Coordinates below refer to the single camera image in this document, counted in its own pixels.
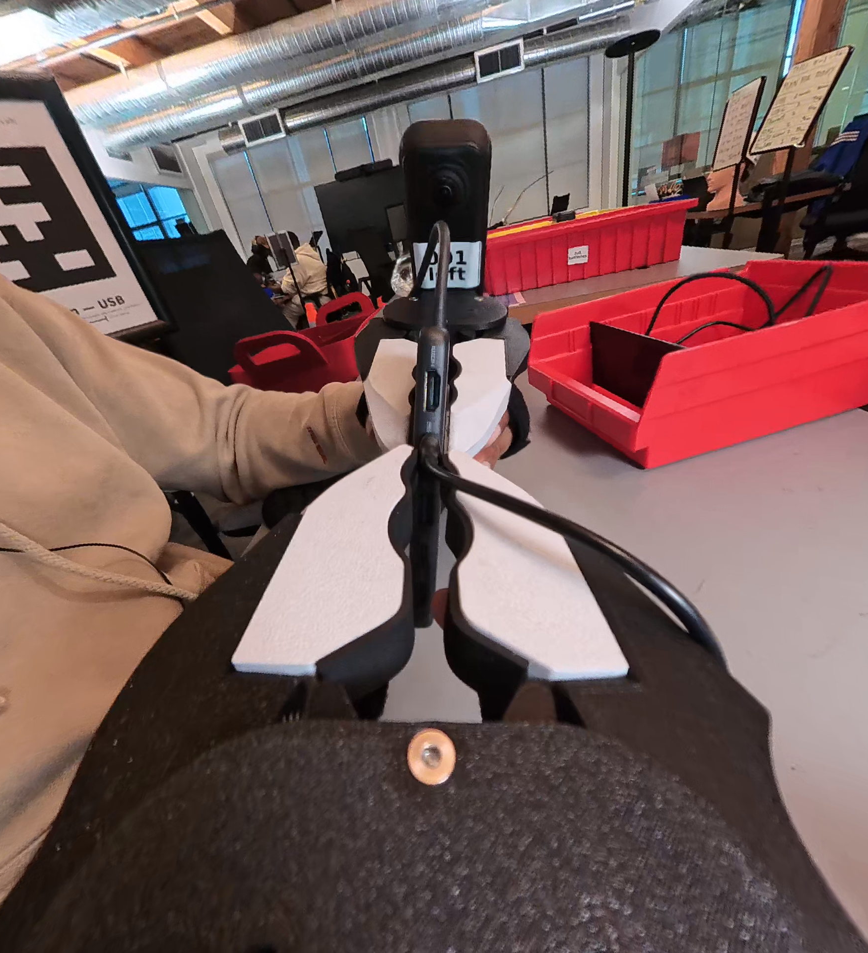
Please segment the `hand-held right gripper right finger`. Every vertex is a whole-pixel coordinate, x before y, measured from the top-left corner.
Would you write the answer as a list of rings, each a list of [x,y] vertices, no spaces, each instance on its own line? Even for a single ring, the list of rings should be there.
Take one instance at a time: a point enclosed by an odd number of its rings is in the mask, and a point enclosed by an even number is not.
[[[629,664],[566,541],[463,491],[471,542],[451,589],[461,622],[539,681],[623,679]]]

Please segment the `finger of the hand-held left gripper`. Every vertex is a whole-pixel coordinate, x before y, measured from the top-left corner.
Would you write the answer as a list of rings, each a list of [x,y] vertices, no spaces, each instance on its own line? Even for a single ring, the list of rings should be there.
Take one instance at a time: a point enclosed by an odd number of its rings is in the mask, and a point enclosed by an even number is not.
[[[382,452],[411,442],[416,357],[411,340],[381,340],[364,380],[368,415]]]
[[[505,346],[502,340],[464,341],[453,348],[452,358],[459,371],[449,414],[449,451],[474,457],[490,442],[507,411],[511,383]]]

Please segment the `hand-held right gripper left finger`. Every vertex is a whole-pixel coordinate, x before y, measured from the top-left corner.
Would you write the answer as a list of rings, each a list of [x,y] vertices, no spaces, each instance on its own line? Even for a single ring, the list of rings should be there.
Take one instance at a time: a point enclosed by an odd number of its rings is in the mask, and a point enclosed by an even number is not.
[[[235,653],[241,673],[312,676],[318,664],[395,619],[410,595],[405,543],[393,542],[407,502],[403,445],[351,472],[311,502]]]

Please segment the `small red plastic bin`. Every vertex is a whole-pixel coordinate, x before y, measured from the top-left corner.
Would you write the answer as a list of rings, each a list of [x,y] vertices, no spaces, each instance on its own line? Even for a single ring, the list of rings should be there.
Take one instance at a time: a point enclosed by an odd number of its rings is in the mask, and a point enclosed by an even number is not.
[[[642,411],[591,386],[589,324],[685,347]],[[868,404],[868,263],[753,260],[537,316],[528,378],[643,469]]]

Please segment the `person's left forearm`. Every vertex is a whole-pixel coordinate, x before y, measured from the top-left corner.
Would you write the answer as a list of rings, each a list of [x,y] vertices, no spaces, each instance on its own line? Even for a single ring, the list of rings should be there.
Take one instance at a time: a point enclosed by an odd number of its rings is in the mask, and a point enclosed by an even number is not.
[[[380,455],[358,383],[317,393],[224,386],[154,354],[134,362],[111,427],[167,490],[245,504],[276,489],[343,475]]]

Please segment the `person's left hand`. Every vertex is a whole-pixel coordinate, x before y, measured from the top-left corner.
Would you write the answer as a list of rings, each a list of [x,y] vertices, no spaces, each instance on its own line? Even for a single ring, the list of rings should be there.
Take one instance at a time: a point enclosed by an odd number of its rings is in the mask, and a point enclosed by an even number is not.
[[[487,444],[475,455],[476,462],[495,469],[499,460],[506,455],[513,443],[510,415],[505,413],[495,428]]]

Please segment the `black display screen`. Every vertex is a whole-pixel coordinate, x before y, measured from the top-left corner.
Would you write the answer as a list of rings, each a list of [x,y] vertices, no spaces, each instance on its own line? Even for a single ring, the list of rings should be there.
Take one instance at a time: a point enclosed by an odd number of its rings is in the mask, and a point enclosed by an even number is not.
[[[335,173],[315,187],[329,248],[356,255],[373,298],[392,295],[391,278],[407,239],[401,166],[385,159]]]

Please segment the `red tote basket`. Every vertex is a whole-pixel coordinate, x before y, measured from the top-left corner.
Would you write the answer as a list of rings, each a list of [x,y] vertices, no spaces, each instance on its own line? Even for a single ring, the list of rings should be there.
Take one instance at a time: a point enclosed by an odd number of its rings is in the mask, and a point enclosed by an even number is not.
[[[358,377],[355,338],[378,305],[362,292],[333,299],[306,315],[314,324],[302,330],[273,331],[240,340],[236,364],[229,370],[234,384],[263,391],[318,392],[329,383]]]

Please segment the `white air vent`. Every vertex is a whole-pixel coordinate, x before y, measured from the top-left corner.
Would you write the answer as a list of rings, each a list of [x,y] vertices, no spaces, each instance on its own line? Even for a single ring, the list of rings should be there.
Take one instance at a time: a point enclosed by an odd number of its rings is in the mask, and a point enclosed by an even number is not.
[[[287,134],[278,109],[240,119],[237,125],[246,148],[282,139]]]
[[[475,82],[478,85],[524,71],[524,41],[509,40],[474,54]]]

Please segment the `black divider of red bin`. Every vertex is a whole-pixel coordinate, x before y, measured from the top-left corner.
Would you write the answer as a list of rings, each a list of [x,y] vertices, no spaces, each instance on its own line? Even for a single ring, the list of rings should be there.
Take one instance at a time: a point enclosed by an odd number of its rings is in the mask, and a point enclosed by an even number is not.
[[[644,409],[664,358],[685,349],[605,323],[588,328],[592,390],[633,411]]]

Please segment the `long red plastic tub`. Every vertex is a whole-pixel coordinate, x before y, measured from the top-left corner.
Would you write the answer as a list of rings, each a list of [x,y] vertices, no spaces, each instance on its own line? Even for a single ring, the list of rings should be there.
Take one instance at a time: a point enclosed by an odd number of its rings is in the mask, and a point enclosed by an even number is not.
[[[679,197],[490,231],[485,292],[533,291],[678,260],[686,217],[697,205]]]

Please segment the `black partition panel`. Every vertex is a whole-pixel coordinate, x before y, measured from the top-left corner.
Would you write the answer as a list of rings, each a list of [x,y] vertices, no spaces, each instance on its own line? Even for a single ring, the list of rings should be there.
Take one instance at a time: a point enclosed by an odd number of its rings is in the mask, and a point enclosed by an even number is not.
[[[226,232],[137,242],[135,251],[174,327],[167,355],[199,374],[228,385],[238,341],[291,329]]]

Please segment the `black floor lamp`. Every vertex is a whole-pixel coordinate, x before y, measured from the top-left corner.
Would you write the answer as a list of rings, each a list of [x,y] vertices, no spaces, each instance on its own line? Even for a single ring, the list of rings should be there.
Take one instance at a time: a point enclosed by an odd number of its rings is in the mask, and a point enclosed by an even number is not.
[[[636,65],[639,54],[650,49],[661,38],[661,32],[655,29],[642,30],[621,37],[604,52],[610,60],[624,60],[626,65],[626,87],[623,111],[622,164],[620,177],[621,206],[627,208],[630,201],[630,173],[634,103],[636,88]]]

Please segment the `person's beige hoodie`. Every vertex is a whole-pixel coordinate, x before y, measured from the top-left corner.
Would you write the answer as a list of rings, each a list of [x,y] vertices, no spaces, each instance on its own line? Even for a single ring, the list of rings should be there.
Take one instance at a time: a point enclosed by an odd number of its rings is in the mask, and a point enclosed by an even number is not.
[[[0,275],[0,904],[119,691],[226,569],[170,542],[164,489],[248,501],[251,392],[93,330]]]

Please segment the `notice board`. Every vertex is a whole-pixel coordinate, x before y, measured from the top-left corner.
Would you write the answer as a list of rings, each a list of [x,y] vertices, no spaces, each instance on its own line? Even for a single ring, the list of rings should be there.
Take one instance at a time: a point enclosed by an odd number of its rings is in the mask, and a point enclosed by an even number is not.
[[[845,45],[791,67],[749,147],[751,155],[804,146],[853,50]]]
[[[765,82],[766,77],[759,76],[729,95],[711,171],[731,168],[745,160]]]

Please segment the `large framed marker sign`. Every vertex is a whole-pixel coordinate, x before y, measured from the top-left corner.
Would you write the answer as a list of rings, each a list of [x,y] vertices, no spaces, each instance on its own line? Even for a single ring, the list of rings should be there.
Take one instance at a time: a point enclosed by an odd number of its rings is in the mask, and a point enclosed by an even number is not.
[[[175,329],[53,79],[0,74],[0,274],[116,340]]]

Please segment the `blue jacket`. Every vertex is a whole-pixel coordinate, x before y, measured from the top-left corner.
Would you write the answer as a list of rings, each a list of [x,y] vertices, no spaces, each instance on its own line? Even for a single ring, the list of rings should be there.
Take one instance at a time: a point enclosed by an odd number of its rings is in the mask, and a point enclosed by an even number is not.
[[[868,223],[868,119],[853,120],[809,164],[809,171],[833,175],[839,189],[810,204],[804,223],[838,227]]]

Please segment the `silver ventilation duct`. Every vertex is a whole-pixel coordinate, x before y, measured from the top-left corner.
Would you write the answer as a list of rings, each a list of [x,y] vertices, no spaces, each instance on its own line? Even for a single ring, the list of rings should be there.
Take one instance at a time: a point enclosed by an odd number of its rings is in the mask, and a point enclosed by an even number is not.
[[[636,6],[642,2],[331,2],[64,97],[77,123],[103,136],[105,149],[130,152],[540,27],[596,22]]]

